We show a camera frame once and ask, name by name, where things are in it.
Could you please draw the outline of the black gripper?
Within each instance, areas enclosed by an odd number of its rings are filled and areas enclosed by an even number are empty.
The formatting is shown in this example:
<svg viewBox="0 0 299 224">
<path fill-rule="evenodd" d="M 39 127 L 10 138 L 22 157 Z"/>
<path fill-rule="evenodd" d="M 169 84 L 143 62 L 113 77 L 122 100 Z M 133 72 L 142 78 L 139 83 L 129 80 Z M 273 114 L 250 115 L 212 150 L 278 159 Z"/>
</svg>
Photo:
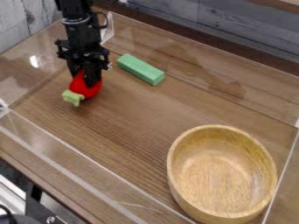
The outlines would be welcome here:
<svg viewBox="0 0 299 224">
<path fill-rule="evenodd" d="M 110 51 L 102 45 L 101 31 L 109 27 L 99 24 L 98 17 L 62 20 L 67 38 L 58 39 L 55 45 L 59 48 L 58 56 L 67 60 L 71 76 L 75 77 L 85 70 L 85 81 L 93 88 L 102 80 L 102 69 L 109 70 Z"/>
</svg>

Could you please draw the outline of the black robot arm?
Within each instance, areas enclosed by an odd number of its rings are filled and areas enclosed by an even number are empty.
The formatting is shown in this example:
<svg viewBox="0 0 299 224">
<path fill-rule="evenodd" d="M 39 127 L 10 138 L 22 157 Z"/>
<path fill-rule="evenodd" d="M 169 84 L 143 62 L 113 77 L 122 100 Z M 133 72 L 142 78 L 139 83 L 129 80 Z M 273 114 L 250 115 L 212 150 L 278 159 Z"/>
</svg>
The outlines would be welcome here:
<svg viewBox="0 0 299 224">
<path fill-rule="evenodd" d="M 110 50 L 102 45 L 102 31 L 109 28 L 109 15 L 93 10 L 94 0 L 55 0 L 62 12 L 67 38 L 58 39 L 58 57 L 67 61 L 70 73 L 83 73 L 89 88 L 102 81 L 102 71 L 111 68 Z"/>
</svg>

